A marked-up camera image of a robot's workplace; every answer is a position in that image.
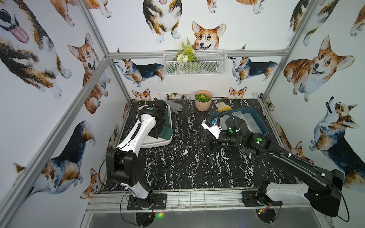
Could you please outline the teal storage box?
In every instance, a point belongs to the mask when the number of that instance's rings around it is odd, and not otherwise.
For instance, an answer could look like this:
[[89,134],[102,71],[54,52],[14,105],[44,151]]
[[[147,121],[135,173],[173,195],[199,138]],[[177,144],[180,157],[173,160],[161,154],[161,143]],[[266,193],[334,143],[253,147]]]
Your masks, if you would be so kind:
[[[255,109],[247,107],[247,108],[233,109],[233,110],[230,110],[228,112],[231,113],[233,116],[238,117],[239,119],[244,120],[244,121],[245,121],[245,117],[243,115],[246,114],[246,113],[250,113],[252,115],[252,117],[254,118],[254,120],[256,121],[256,123],[258,124],[258,126],[260,127],[260,129],[262,130],[262,134],[267,134],[268,133],[268,128],[267,128],[266,124],[264,123],[261,116],[256,112]],[[211,124],[216,124],[217,123],[218,116],[219,116],[219,112],[214,113],[212,115],[212,117],[209,118]],[[227,126],[226,126],[225,122],[229,118],[230,117],[228,115],[224,115],[223,117],[221,117],[220,124],[221,124],[223,130],[227,130]]]

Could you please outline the white storage tray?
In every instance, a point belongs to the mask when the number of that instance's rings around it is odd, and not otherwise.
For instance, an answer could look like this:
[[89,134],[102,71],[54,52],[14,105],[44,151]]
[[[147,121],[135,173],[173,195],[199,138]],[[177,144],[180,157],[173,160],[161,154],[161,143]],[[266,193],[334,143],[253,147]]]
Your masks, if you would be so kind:
[[[166,119],[166,123],[164,126],[168,126],[170,128],[173,128],[173,124],[172,124],[172,116],[170,113],[170,106],[168,106],[168,113],[164,116],[164,119]],[[165,146],[168,145],[170,142],[172,141],[172,138],[170,140],[164,140],[162,138],[153,138],[150,137],[149,135],[147,135],[145,141],[142,144],[143,149],[146,148],[153,148],[153,147],[160,147],[160,146]]]

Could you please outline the green pencil case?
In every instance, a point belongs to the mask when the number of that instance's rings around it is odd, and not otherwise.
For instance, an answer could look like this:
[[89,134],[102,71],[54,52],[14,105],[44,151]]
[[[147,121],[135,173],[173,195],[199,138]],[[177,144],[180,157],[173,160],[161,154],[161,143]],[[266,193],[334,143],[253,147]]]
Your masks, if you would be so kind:
[[159,138],[170,140],[174,134],[174,130],[168,126],[164,126],[159,134]]

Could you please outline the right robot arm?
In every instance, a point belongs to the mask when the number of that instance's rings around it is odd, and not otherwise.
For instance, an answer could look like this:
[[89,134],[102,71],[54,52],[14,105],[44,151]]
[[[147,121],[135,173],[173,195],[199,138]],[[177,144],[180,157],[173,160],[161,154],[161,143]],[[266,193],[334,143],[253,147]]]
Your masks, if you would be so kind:
[[329,217],[338,216],[340,204],[345,201],[341,191],[344,175],[339,170],[329,171],[317,167],[259,133],[244,135],[234,130],[217,130],[213,133],[212,143],[233,146],[237,152],[250,159],[266,160],[302,182],[277,184],[264,181],[255,193],[244,195],[242,201],[246,206],[281,206],[291,201],[308,204]]

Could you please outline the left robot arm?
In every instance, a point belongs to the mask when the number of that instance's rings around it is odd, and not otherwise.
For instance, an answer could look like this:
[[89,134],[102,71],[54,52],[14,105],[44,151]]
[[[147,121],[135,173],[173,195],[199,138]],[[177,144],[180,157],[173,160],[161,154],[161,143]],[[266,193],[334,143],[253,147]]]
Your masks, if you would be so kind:
[[149,105],[136,111],[136,122],[126,138],[106,152],[106,176],[109,180],[126,187],[137,199],[151,200],[152,188],[140,178],[141,165],[138,158],[143,142],[148,135],[158,138],[169,113],[169,106],[163,100],[155,99]]

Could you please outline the grey rubber glove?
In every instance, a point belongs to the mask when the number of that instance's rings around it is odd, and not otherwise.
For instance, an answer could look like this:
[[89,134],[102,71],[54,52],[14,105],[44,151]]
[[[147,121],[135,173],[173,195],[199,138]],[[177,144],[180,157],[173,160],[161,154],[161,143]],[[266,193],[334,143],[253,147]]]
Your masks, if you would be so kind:
[[172,102],[172,101],[165,101],[170,106],[170,113],[179,114],[183,111],[183,106],[181,104]]

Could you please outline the yellow knit glove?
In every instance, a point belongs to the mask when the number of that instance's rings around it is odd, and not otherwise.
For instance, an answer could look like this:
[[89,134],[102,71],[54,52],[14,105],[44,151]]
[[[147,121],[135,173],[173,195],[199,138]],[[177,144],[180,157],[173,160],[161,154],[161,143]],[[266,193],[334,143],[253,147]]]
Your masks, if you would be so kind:
[[230,106],[228,106],[225,102],[219,102],[215,104],[216,108],[218,109],[218,112],[223,112],[223,111],[230,111],[232,110],[232,108]]

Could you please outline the beige ribbed flower pot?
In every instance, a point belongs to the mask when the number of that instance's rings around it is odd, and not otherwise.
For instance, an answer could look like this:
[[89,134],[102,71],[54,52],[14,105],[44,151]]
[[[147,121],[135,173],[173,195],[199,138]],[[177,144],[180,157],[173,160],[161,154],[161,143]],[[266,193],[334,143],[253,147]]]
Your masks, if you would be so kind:
[[200,112],[209,110],[212,102],[212,94],[208,91],[198,91],[195,96],[196,109]]

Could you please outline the green fern plant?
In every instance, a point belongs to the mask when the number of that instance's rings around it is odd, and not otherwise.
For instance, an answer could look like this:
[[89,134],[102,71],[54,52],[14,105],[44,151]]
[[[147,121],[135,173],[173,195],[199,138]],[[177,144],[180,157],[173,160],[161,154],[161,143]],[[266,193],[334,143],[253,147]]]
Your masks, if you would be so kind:
[[186,43],[182,42],[182,50],[176,55],[175,62],[178,73],[193,72],[196,66],[196,56],[189,39],[186,39]]

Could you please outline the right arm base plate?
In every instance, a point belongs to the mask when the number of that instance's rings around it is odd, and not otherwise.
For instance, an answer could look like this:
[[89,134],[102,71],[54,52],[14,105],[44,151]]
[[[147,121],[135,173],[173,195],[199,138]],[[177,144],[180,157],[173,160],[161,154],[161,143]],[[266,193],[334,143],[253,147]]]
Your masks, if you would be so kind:
[[260,207],[260,206],[282,206],[282,201],[273,201],[262,191],[243,191],[242,203],[245,207]]

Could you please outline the aluminium front rail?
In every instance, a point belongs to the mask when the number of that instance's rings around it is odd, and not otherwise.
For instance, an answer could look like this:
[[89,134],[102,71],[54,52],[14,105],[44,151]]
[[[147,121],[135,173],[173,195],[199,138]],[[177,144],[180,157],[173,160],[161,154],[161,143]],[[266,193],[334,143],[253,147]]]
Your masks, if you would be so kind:
[[243,190],[165,192],[166,208],[151,207],[147,210],[137,207],[128,210],[129,195],[124,192],[96,194],[89,199],[85,213],[254,210],[255,207],[244,206],[242,192]]

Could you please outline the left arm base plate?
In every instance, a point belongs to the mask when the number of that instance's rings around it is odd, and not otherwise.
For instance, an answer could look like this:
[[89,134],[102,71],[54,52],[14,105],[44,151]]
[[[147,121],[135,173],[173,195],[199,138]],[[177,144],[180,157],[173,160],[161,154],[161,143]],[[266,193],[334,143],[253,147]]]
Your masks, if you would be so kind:
[[127,210],[138,211],[138,210],[164,210],[166,209],[167,194],[151,193],[146,199],[136,198],[130,196],[128,199]]

